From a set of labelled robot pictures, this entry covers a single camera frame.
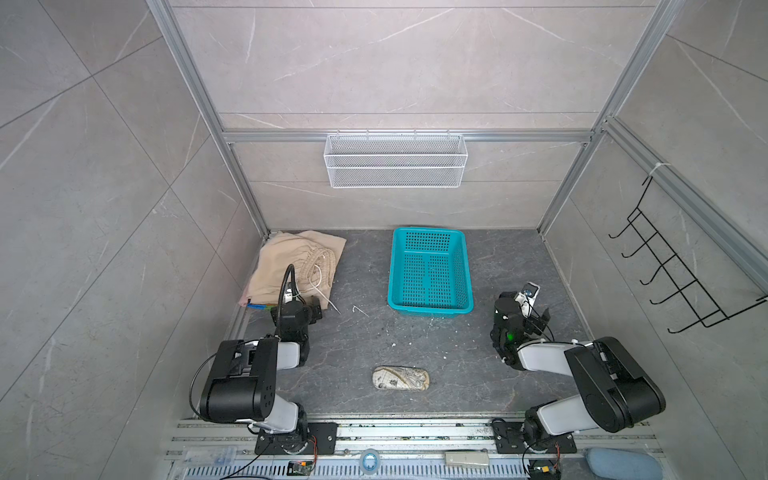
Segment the beige shorts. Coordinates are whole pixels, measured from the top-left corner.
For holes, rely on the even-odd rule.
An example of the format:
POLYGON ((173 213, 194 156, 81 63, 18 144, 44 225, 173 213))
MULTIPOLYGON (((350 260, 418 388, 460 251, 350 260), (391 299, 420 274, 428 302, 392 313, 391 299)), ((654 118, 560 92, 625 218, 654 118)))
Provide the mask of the beige shorts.
POLYGON ((292 264, 301 295, 317 298, 326 310, 345 245, 344 238, 318 231, 273 233, 259 252, 243 294, 252 304, 276 305, 284 273, 292 264))

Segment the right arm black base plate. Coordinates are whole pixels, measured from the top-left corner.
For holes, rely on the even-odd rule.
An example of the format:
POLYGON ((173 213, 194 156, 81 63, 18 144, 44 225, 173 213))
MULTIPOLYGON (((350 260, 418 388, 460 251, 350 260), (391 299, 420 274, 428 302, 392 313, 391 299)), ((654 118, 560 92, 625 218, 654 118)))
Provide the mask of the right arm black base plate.
POLYGON ((573 435, 552 435, 533 420, 523 422, 494 418, 490 421, 496 450, 500 454, 575 454, 573 435))

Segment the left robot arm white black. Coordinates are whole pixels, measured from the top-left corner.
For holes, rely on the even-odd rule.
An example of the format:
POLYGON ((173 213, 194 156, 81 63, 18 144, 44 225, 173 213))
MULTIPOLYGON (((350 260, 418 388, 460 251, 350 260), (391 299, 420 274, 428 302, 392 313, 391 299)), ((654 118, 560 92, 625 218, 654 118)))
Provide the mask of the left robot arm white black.
POLYGON ((289 455, 315 448, 305 409, 277 393, 277 372, 303 366, 309 326, 322 318, 318 299, 294 299, 272 310, 273 335, 226 340, 198 368, 209 367, 202 390, 190 386, 193 413, 216 424, 244 424, 289 455))

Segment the teal plastic basket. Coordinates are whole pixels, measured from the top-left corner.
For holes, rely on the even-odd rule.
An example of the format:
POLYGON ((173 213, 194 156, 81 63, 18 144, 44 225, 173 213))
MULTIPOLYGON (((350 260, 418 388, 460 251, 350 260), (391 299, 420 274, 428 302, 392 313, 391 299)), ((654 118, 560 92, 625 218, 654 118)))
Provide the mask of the teal plastic basket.
POLYGON ((392 239, 388 305, 403 315, 453 318, 474 309, 463 232, 400 227, 392 239))

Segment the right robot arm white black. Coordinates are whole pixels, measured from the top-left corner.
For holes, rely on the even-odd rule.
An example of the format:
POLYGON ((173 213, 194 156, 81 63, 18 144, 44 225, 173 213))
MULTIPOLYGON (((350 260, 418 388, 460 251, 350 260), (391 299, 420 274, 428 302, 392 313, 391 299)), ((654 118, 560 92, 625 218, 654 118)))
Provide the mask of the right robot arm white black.
POLYGON ((661 389, 616 338, 559 342, 547 336, 550 313, 534 309, 539 287, 495 300, 490 339, 502 362, 518 371, 572 378, 578 393, 528 409, 520 427, 524 451, 547 452, 577 431, 617 433, 666 409, 661 389))

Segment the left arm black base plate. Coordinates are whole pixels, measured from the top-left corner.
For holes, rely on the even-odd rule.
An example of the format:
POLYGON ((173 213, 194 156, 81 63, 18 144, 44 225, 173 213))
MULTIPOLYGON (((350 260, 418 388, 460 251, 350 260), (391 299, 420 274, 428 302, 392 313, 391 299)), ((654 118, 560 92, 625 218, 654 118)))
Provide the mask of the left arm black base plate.
POLYGON ((337 443, 339 425, 333 422, 310 422, 285 434, 268 434, 260 430, 254 453, 257 455, 332 455, 337 443))

